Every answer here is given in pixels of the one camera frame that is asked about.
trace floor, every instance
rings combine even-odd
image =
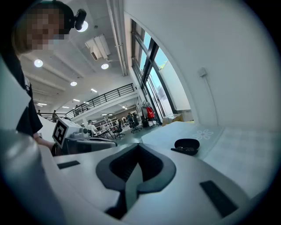
[[[138,126],[138,127],[142,128],[141,131],[136,131],[134,134],[131,133],[132,129],[121,132],[122,134],[125,134],[125,136],[123,135],[121,138],[116,138],[114,139],[114,141],[117,142],[118,146],[129,144],[129,143],[138,143],[142,136],[161,128],[161,126],[158,125],[154,125],[146,128],[143,128],[142,126]]]

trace window frame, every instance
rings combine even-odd
[[[159,46],[157,45],[157,43],[151,37],[150,43],[149,43],[149,48],[148,49],[146,48],[144,42],[142,41],[141,36],[136,32],[136,22],[134,20],[132,20],[132,32],[131,32],[131,34],[132,34],[132,67],[135,68],[138,75],[141,75],[140,78],[137,77],[137,79],[140,83],[141,89],[144,90],[146,88],[146,82],[148,80],[148,76],[151,72],[151,69],[154,68],[154,70],[157,74],[157,77],[159,78],[160,83],[161,83],[161,85],[164,89],[164,92],[165,92],[166,96],[167,96],[167,99],[168,99],[169,104],[171,106],[172,112],[174,114],[177,114],[177,110],[175,109],[175,106],[174,106],[174,103],[173,103],[173,101],[171,99],[171,96],[169,94],[168,88],[167,88],[167,86],[166,86],[166,84],[165,84],[165,82],[164,82],[164,80],[161,76],[159,67],[157,66],[157,64],[155,62],[155,57],[156,57],[156,54],[158,52]],[[144,63],[143,74],[142,74],[141,69],[139,68],[139,65],[138,65],[138,63],[136,61],[136,58],[135,58],[135,41],[137,41],[140,45],[140,52],[141,52],[141,50],[143,50],[144,53],[146,54],[146,60],[145,60],[145,63]]]

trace cardboard box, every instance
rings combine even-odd
[[[182,114],[169,114],[163,118],[162,127],[175,121],[183,122]]]

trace wall outlet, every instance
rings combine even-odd
[[[199,77],[203,77],[207,75],[207,72],[204,67],[198,70]]]

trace cable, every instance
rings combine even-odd
[[[216,111],[216,104],[215,104],[215,100],[214,100],[214,97],[213,97],[213,94],[212,94],[212,91],[211,91],[211,88],[210,88],[210,85],[208,83],[208,80],[207,80],[207,77],[206,76],[202,76],[203,79],[205,80],[205,82],[207,83],[207,86],[209,88],[209,92],[211,94],[211,97],[212,97],[212,100],[213,100],[213,105],[214,105],[214,109],[215,109],[215,114],[216,114],[216,124],[217,126],[219,125],[219,121],[218,121],[218,115],[217,115],[217,111]]]

